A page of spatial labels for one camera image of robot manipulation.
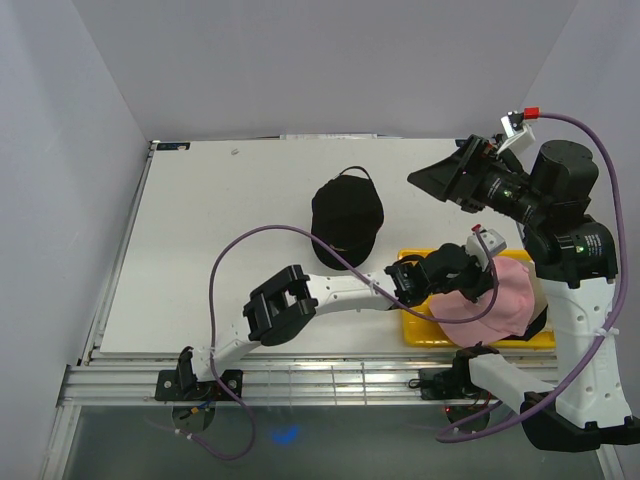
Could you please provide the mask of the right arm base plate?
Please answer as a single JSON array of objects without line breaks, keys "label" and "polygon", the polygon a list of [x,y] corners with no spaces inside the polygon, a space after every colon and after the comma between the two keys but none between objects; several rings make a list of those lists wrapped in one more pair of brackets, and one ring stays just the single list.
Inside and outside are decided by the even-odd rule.
[{"label": "right arm base plate", "polygon": [[468,373],[454,368],[420,369],[417,377],[408,381],[408,388],[419,392],[422,400],[491,400],[495,396],[471,383]]}]

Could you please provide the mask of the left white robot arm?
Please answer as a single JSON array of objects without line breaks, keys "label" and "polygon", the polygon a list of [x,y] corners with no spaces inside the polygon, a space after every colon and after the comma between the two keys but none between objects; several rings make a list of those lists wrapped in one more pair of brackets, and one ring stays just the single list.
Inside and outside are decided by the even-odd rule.
[{"label": "left white robot arm", "polygon": [[476,301],[493,287],[493,258],[505,245],[486,235],[463,246],[447,243],[425,255],[407,255],[382,271],[355,276],[319,276],[292,265],[249,295],[239,317],[214,321],[209,348],[186,348],[175,385],[186,401],[223,395],[216,376],[259,346],[293,340],[315,317],[335,312],[416,308],[435,293],[458,291]]}]

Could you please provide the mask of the black baseball cap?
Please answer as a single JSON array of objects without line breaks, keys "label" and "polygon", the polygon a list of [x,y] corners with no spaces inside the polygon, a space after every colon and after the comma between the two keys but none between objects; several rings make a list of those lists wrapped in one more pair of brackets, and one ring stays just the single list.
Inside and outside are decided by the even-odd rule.
[{"label": "black baseball cap", "polygon": [[384,223],[383,204],[367,170],[342,170],[317,190],[311,210],[311,233],[352,267],[363,264]]}]

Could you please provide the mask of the pink baseball cap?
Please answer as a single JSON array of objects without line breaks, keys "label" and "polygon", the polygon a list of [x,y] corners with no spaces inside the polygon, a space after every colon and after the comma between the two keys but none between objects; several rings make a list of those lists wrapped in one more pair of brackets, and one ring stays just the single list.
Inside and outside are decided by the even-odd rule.
[{"label": "pink baseball cap", "polygon": [[[494,258],[499,282],[496,301],[482,318],[467,323],[441,323],[445,335],[460,347],[478,343],[491,344],[509,336],[522,336],[532,321],[535,294],[529,268],[516,259]],[[490,303],[493,291],[487,291],[476,303],[467,300],[459,291],[437,294],[429,302],[433,317],[461,320],[482,313]]]}]

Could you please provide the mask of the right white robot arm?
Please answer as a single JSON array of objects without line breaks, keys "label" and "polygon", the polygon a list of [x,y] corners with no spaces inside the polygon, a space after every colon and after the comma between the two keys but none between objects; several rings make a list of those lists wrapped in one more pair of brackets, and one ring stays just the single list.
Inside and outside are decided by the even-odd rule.
[{"label": "right white robot arm", "polygon": [[408,177],[440,201],[471,213],[491,208],[524,228],[554,326],[560,383],[543,383],[482,345],[458,351],[444,376],[464,397],[490,392],[541,450],[583,452],[639,440],[613,331],[627,289],[622,234],[587,212],[598,174],[591,151],[572,141],[544,143],[525,172],[515,155],[471,136]]}]

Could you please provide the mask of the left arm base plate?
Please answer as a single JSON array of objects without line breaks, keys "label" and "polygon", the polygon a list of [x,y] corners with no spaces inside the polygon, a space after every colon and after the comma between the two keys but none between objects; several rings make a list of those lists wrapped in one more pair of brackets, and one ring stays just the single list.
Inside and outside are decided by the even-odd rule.
[{"label": "left arm base plate", "polygon": [[[222,374],[221,380],[236,396],[242,396],[241,370],[227,370]],[[191,382],[184,387],[176,370],[159,372],[153,398],[161,402],[232,401],[232,397],[216,381]]]}]

